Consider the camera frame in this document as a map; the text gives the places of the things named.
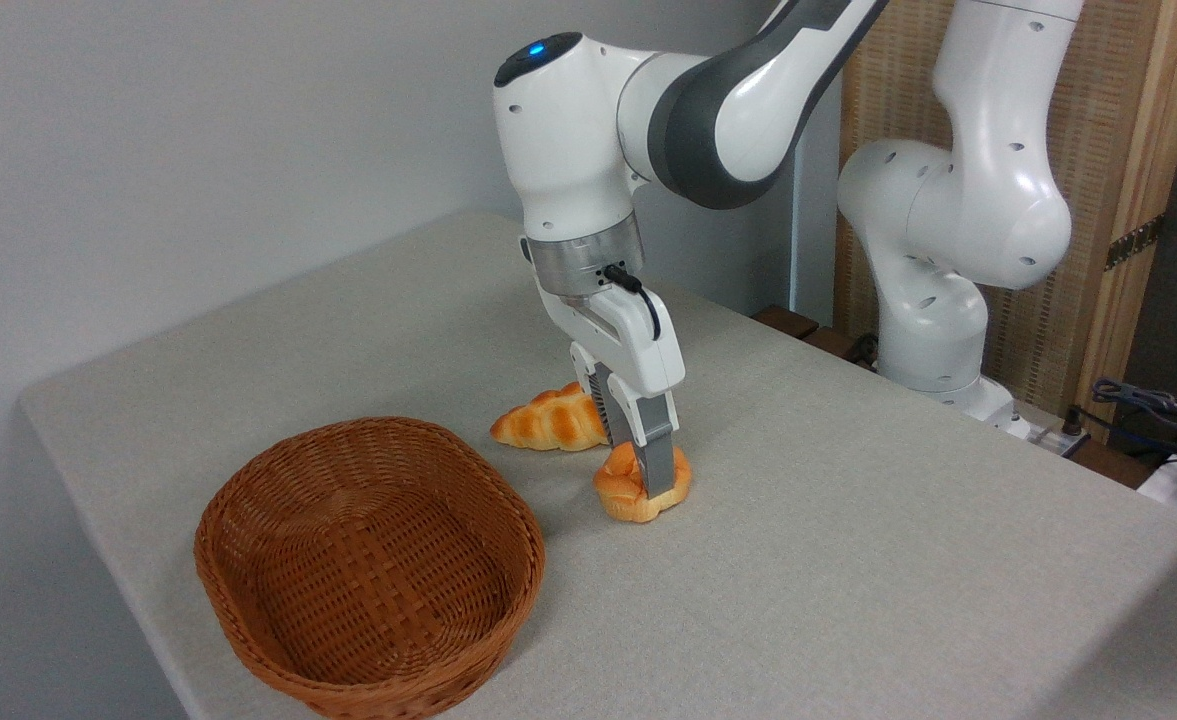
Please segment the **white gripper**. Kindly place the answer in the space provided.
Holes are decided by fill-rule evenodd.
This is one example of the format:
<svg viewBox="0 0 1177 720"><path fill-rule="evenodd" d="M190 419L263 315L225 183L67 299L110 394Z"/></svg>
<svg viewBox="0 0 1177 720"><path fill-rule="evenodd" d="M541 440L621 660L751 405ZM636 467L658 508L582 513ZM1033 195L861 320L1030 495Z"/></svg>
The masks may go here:
<svg viewBox="0 0 1177 720"><path fill-rule="evenodd" d="M672 433L679 428L670 389L684 381L685 364L661 296L617 284L579 299L544 289L539 296L552 322L574 341L571 364L606 441L632 445L649 498L670 491Z"/></svg>

